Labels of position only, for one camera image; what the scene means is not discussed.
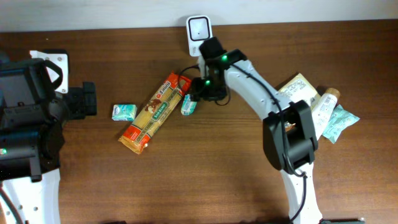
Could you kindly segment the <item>small teal tissue pack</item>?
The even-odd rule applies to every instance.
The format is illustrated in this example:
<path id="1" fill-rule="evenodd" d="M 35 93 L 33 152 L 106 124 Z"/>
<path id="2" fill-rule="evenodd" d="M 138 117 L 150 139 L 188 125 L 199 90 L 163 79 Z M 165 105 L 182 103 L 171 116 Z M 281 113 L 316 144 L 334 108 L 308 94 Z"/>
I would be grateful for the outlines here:
<path id="1" fill-rule="evenodd" d="M 189 115 L 193 114 L 193 112 L 196 108 L 197 102 L 193 101 L 192 99 L 193 99 L 193 96 L 191 94 L 185 95 L 185 98 L 183 100 L 182 107 L 180 110 L 182 115 L 189 116 Z"/>

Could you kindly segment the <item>orange spaghetti packet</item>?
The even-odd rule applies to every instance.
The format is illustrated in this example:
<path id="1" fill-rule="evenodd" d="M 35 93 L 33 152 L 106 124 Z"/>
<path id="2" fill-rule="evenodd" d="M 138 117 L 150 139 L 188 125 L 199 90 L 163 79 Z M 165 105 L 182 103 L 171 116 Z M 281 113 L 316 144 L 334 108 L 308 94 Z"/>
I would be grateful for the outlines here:
<path id="1" fill-rule="evenodd" d="M 191 83 L 191 79 L 171 73 L 118 141 L 136 154 L 140 154 L 175 107 L 183 100 Z"/>

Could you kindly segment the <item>cream noodle packet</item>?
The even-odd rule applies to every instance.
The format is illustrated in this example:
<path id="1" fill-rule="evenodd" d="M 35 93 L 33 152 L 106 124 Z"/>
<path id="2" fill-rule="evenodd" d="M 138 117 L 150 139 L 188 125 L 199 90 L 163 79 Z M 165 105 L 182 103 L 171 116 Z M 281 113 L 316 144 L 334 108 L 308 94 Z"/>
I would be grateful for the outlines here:
<path id="1" fill-rule="evenodd" d="M 279 93 L 288 97 L 294 103 L 300 100 L 306 102 L 314 118 L 313 109 L 318 104 L 321 96 L 315 87 L 301 73 L 298 73 L 281 87 Z"/>

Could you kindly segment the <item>white label packet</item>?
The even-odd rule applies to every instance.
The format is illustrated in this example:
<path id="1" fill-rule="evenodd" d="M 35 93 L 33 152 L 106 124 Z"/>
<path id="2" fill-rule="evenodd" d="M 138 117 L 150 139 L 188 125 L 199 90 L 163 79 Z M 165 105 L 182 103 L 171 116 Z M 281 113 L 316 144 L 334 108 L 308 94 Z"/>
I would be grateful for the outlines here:
<path id="1" fill-rule="evenodd" d="M 323 134 L 340 96 L 341 93 L 337 89 L 328 88 L 312 110 L 312 118 L 317 140 L 319 140 L 320 136 Z"/>

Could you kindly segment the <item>teal flushable wipes pack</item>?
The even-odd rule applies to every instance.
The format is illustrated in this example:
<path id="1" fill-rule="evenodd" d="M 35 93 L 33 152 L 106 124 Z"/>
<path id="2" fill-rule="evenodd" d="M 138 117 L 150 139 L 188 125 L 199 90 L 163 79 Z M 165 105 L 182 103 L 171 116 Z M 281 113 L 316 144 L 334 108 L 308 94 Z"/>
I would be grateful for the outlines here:
<path id="1" fill-rule="evenodd" d="M 338 105 L 332 112 L 331 118 L 322 134 L 331 143 L 335 144 L 341 132 L 360 120 L 359 117 L 346 111 Z"/>

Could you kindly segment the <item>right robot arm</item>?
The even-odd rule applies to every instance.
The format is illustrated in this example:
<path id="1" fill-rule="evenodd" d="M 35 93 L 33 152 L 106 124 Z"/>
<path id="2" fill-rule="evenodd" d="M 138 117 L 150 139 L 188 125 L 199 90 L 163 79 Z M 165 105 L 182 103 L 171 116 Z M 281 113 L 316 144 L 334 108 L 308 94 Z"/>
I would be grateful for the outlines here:
<path id="1" fill-rule="evenodd" d="M 244 99 L 262 121 L 264 154 L 284 181 L 289 222 L 321 223 L 312 177 L 318 140 L 309 105 L 279 93 L 242 51 L 226 51 L 216 37 L 205 40 L 199 51 L 201 75 L 193 79 L 191 100 L 219 102 L 231 90 Z"/>

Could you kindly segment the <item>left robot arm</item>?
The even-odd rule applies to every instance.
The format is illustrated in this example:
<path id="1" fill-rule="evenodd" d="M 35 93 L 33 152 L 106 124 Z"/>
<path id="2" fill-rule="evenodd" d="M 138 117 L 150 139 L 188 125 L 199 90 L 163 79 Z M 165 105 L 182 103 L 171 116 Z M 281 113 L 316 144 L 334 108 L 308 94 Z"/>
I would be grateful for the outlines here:
<path id="1" fill-rule="evenodd" d="M 1 208 L 6 223 L 60 223 L 63 128 L 97 114 L 96 87 L 68 85 L 66 50 L 1 61 Z"/>

